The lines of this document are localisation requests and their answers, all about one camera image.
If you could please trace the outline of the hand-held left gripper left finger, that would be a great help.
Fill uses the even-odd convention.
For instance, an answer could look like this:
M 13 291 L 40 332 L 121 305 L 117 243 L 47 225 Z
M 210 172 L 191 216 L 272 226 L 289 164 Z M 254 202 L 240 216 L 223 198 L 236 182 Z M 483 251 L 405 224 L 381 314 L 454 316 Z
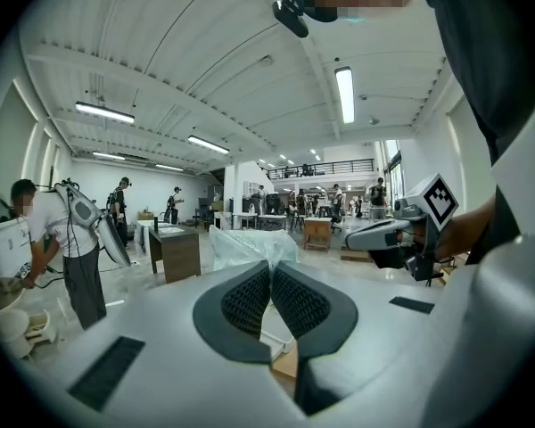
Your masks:
M 260 341 L 270 301 L 270 270 L 262 260 L 209 288 L 195 302 L 193 324 L 201 338 L 231 361 L 268 365 L 270 348 Z

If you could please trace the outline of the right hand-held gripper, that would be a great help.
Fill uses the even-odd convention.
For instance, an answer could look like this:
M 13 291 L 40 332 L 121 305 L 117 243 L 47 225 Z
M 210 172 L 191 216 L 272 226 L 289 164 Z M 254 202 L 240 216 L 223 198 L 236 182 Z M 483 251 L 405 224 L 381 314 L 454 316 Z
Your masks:
M 404 268 L 417 282 L 442 277 L 435 258 L 440 232 L 458 208 L 439 174 L 424 178 L 394 202 L 393 216 L 345 236 L 351 251 L 365 251 L 378 268 Z

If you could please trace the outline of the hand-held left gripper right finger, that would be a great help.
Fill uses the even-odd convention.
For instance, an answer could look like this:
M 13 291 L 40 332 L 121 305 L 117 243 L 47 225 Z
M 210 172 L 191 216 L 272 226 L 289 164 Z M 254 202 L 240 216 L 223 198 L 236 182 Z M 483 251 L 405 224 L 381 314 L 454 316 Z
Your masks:
M 284 262 L 274 270 L 271 300 L 296 340 L 293 400 L 305 414 L 314 415 L 339 397 L 316 383 L 309 361 L 341 348 L 357 325 L 358 308 L 345 293 Z

